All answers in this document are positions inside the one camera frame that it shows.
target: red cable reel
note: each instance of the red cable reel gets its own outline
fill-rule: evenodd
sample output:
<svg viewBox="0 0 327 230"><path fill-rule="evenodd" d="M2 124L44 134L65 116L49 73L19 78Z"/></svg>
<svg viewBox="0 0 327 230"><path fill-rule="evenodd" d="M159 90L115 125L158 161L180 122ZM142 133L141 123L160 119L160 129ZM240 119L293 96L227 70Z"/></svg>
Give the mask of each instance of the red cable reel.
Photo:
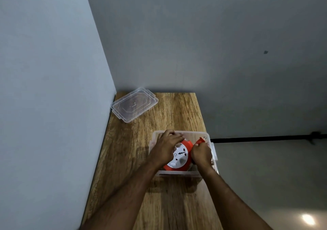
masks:
<svg viewBox="0 0 327 230"><path fill-rule="evenodd" d="M205 140L200 137L195 144L200 144ZM190 140L183 140L181 143L176 145L174 151L174 159L164 166L165 170L169 171L187 171L190 168L192 162L191 150L193 144Z"/></svg>

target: wood grain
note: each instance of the wood grain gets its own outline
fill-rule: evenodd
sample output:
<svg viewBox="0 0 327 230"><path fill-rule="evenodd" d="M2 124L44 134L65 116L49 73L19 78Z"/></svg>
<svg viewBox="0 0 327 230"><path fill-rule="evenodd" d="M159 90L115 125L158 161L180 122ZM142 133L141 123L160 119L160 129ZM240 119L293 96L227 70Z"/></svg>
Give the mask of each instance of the wood grain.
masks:
<svg viewBox="0 0 327 230"><path fill-rule="evenodd" d="M115 100L126 93L117 93ZM159 102L130 123L111 113L82 224L130 177L149 152L156 130L205 132L195 93L155 93ZM134 229L222 229L202 179L155 177Z"/></svg>

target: left hand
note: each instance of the left hand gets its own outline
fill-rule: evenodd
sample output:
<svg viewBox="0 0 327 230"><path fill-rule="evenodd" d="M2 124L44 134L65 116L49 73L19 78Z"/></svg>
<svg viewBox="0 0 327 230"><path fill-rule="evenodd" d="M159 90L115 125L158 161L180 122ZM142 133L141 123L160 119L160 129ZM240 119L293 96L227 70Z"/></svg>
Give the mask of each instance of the left hand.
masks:
<svg viewBox="0 0 327 230"><path fill-rule="evenodd" d="M154 164L154 167L159 170L173 160L175 145L184 139L182 134L175 133L174 130L166 130L164 133L160 133L147 161Z"/></svg>

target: gray wall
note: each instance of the gray wall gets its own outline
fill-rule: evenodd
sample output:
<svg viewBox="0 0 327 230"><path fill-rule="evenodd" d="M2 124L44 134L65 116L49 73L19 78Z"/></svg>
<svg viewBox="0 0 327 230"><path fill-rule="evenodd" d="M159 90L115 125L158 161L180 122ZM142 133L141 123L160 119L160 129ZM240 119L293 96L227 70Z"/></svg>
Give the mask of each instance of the gray wall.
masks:
<svg viewBox="0 0 327 230"><path fill-rule="evenodd" d="M314 142L217 143L219 174L273 229L326 229L327 140Z"/></svg>
<svg viewBox="0 0 327 230"><path fill-rule="evenodd" d="M87 0L0 0L0 228L80 225L115 94Z"/></svg>
<svg viewBox="0 0 327 230"><path fill-rule="evenodd" d="M212 138L327 132L327 0L89 2L117 90L196 92Z"/></svg>

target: wooden tabletop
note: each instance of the wooden tabletop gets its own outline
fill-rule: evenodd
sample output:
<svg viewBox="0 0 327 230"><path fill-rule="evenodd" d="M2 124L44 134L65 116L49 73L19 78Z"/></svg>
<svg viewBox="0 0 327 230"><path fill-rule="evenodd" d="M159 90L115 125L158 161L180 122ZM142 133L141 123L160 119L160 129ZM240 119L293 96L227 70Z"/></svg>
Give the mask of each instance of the wooden tabletop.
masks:
<svg viewBox="0 0 327 230"><path fill-rule="evenodd" d="M126 93L117 93L115 100ZM159 102L130 123L111 113L82 224L128 178L149 153L156 130L205 132L195 93L155 93ZM134 229L222 229L205 182L154 177Z"/></svg>

